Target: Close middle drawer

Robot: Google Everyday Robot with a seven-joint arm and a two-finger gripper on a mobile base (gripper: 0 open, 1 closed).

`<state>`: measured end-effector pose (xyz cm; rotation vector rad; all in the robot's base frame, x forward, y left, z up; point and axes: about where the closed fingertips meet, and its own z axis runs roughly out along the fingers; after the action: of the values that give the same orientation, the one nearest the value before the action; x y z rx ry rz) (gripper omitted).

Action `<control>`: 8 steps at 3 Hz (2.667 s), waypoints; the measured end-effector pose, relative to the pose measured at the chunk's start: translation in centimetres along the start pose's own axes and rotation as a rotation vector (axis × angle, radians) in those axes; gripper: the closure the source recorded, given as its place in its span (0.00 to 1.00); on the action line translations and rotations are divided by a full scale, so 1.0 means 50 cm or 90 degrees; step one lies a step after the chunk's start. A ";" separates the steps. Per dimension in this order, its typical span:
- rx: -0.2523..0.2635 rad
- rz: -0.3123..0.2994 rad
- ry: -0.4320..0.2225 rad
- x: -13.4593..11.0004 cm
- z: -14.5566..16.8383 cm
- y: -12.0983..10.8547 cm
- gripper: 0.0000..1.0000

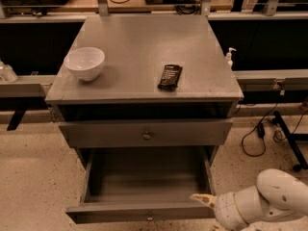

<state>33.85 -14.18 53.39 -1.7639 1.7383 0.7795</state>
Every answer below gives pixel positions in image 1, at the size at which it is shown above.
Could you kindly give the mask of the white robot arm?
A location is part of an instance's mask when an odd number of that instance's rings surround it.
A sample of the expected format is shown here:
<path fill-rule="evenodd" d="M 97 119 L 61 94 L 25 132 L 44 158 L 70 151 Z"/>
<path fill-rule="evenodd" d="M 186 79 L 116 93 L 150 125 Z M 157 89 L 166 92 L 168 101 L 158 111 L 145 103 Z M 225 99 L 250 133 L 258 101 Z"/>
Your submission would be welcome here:
<path fill-rule="evenodd" d="M 308 186 L 274 168 L 260 172 L 251 187 L 217 196 L 193 193 L 191 199 L 212 209 L 226 231 L 242 231 L 258 221 L 283 222 L 308 216 Z"/>

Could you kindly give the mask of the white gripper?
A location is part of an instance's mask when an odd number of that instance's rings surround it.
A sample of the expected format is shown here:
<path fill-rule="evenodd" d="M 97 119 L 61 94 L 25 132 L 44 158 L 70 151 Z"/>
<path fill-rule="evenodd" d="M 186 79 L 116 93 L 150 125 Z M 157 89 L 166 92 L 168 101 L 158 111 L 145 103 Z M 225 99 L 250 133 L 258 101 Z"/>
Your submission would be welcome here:
<path fill-rule="evenodd" d="M 248 226 L 238 210 L 233 192 L 224 193 L 218 197 L 207 193 L 193 193 L 190 199 L 214 209 L 216 220 L 227 231 L 242 231 Z"/>

